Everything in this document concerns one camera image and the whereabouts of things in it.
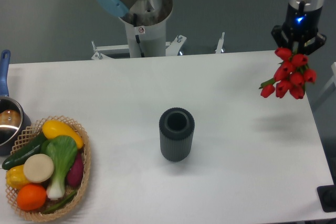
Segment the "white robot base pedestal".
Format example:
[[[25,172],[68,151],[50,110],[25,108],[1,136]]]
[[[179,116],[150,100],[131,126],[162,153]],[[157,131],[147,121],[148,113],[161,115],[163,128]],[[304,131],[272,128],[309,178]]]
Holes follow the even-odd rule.
[[[97,0],[110,15],[125,26],[128,44],[140,35],[144,40],[166,41],[166,21],[173,9],[172,0]]]

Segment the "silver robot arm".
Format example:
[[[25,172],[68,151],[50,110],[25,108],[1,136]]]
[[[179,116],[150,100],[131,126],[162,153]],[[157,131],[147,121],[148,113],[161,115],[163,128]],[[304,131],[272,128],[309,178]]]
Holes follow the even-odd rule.
[[[327,39],[318,30],[323,4],[324,0],[289,0],[284,23],[271,31],[278,47],[305,55],[321,48]]]

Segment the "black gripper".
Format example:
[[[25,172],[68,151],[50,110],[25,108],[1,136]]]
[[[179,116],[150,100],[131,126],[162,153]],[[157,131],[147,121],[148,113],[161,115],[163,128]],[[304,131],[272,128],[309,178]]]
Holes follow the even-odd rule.
[[[304,55],[311,55],[324,46],[327,37],[318,31],[321,12],[322,7],[303,11],[288,4],[285,22],[282,26],[275,25],[271,31],[277,46],[293,50],[297,43],[299,53]]]

